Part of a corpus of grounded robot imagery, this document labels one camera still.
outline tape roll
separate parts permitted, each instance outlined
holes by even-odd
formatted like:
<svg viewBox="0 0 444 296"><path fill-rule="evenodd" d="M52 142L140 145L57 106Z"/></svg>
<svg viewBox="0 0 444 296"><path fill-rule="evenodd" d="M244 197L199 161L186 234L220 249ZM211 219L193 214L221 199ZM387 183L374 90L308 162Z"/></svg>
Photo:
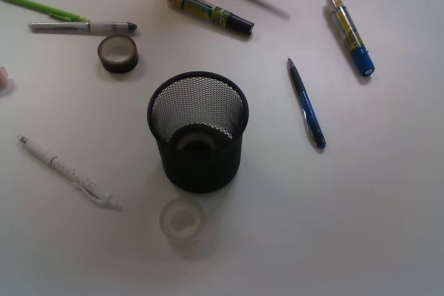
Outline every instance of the tape roll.
<svg viewBox="0 0 444 296"><path fill-rule="evenodd" d="M136 43L126 35L105 38L97 50L103 67L111 73L126 73L139 62Z"/></svg>

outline blue pen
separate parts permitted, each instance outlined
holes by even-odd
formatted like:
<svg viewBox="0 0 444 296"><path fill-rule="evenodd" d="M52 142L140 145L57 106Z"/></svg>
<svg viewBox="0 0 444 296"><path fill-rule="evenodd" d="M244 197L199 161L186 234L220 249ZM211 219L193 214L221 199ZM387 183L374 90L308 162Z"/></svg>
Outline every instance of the blue pen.
<svg viewBox="0 0 444 296"><path fill-rule="evenodd" d="M324 149L327 143L325 142L324 134L322 134L318 119L316 118L313 107L311 106L310 99L308 98L307 91L304 87L304 83L302 82L299 72L296 69L296 66L294 66L294 63L291 61L290 57L288 57L288 61L290 67L290 76L293 81L294 87L296 88L296 92L298 93L300 104L302 105L302 110L305 115L305 121L307 122L307 127L309 128L313 140L316 142L318 148Z"/></svg>

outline pen holder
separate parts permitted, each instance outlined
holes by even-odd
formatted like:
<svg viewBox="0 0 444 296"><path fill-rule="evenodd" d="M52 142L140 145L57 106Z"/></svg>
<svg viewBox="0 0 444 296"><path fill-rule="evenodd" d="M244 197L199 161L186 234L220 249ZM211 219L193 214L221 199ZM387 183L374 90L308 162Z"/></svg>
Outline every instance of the pen holder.
<svg viewBox="0 0 444 296"><path fill-rule="evenodd" d="M231 182L241 161L247 122L244 93L210 72L169 79L148 106L148 125L166 176L194 193L213 192Z"/></svg>

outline pen tip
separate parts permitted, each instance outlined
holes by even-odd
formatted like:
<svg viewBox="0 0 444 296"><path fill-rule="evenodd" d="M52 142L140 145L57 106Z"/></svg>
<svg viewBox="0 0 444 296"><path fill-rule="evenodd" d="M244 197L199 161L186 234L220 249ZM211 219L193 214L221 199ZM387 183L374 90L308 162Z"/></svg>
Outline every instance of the pen tip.
<svg viewBox="0 0 444 296"><path fill-rule="evenodd" d="M287 57L287 61L289 62L290 67L294 66L293 60L291 60L290 57Z"/></svg>
<svg viewBox="0 0 444 296"><path fill-rule="evenodd" d="M137 29L137 24L132 24L131 22L127 22L127 24L129 31L135 31Z"/></svg>

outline green object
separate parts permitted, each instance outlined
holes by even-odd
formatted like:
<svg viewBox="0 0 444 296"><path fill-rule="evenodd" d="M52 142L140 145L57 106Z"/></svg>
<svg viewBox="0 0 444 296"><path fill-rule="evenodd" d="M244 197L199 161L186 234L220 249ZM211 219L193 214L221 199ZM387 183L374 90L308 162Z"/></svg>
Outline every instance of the green object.
<svg viewBox="0 0 444 296"><path fill-rule="evenodd" d="M42 5L40 3L35 3L30 0L3 0L8 3L13 3L14 5L18 5L21 7L29 8L31 10L37 10L39 12L46 13L50 17L54 19L58 19L61 21L88 21L86 17L81 17L80 15L73 14L70 12L65 12L63 10L58 10L57 8L52 8L46 5Z"/></svg>

